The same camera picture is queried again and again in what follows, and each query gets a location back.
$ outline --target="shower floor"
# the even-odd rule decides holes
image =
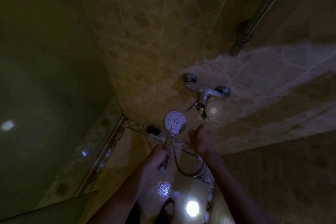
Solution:
[[[159,141],[126,128],[123,136],[107,161],[92,191],[98,190],[90,198],[78,224],[87,220],[101,205],[112,196],[132,171],[147,157]],[[197,168],[197,158],[176,150],[179,164],[185,172],[193,172]],[[163,174],[159,174],[150,187],[143,192],[138,204],[141,209],[141,223],[153,223],[163,202],[172,197],[175,201],[175,216],[172,223],[203,223],[208,202],[209,184],[181,175],[174,161]],[[199,204],[199,213],[189,216],[186,210],[189,201]]]

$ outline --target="chrome faucet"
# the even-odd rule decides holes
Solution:
[[[208,105],[208,100],[214,99],[223,101],[231,95],[231,89],[228,86],[218,86],[215,89],[210,89],[204,86],[196,85],[197,76],[194,73],[185,73],[183,75],[183,82],[184,87],[187,90],[197,94],[196,102],[193,103],[187,111],[195,107],[201,114],[202,118],[206,121],[208,121],[208,116],[205,112],[205,108]]]

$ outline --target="diamond tile pattern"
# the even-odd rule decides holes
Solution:
[[[82,0],[126,117],[163,129],[172,110],[188,126],[195,95],[181,77],[228,85],[210,101],[208,130],[221,154],[312,135],[336,127],[335,0],[276,0],[235,58],[236,26],[262,0]],[[180,139],[188,141],[186,135]]]

